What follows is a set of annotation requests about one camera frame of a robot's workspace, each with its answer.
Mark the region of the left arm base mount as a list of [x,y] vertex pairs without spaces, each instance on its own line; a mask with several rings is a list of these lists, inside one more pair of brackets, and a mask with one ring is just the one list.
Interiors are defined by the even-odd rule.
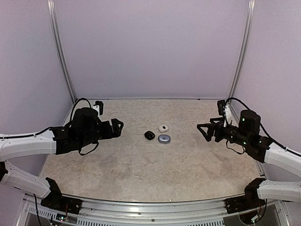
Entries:
[[41,206],[78,215],[82,206],[82,200],[62,195],[58,184],[53,179],[46,178],[46,181],[50,185],[50,193],[45,198],[42,198]]

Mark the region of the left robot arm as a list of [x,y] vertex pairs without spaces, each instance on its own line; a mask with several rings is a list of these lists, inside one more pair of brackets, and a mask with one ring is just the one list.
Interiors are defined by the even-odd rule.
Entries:
[[47,199],[55,209],[62,209],[66,199],[57,183],[50,178],[30,174],[9,162],[10,159],[38,154],[61,155],[88,145],[98,146],[100,140],[120,137],[124,123],[118,119],[101,121],[95,108],[83,107],[62,127],[49,127],[35,134],[0,136],[0,182]]

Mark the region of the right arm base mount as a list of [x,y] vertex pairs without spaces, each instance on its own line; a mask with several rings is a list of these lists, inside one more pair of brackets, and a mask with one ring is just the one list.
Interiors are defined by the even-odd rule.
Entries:
[[265,205],[266,201],[257,194],[257,189],[263,181],[264,178],[256,178],[245,187],[243,195],[225,199],[227,213],[242,212]]

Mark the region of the white earbud charging case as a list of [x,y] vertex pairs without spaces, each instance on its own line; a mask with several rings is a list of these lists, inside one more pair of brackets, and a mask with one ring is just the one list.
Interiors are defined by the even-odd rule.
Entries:
[[161,126],[159,126],[158,130],[160,133],[164,133],[169,130],[169,127],[167,125],[161,125]]

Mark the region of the black earbud charging case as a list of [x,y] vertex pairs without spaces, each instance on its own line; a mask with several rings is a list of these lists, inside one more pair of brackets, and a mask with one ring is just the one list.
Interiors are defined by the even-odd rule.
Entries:
[[155,134],[152,131],[146,131],[144,137],[147,140],[153,140],[155,138]]

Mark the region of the blue-grey earbud case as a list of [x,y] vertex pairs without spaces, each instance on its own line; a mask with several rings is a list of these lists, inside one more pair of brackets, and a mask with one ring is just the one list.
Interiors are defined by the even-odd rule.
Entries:
[[163,144],[168,144],[171,141],[169,135],[161,134],[158,136],[158,141]]

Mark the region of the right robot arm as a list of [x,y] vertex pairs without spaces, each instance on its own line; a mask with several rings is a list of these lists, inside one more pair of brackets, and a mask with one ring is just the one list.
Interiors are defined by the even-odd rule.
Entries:
[[[206,141],[226,140],[240,145],[254,160],[285,169],[297,176],[301,175],[301,155],[287,147],[282,147],[269,137],[259,134],[260,116],[252,110],[242,110],[238,126],[228,125],[225,118],[213,118],[210,123],[198,124],[197,129]],[[256,178],[245,187],[240,204],[245,209],[266,199],[288,202],[301,201],[301,184],[297,182],[277,182]]]

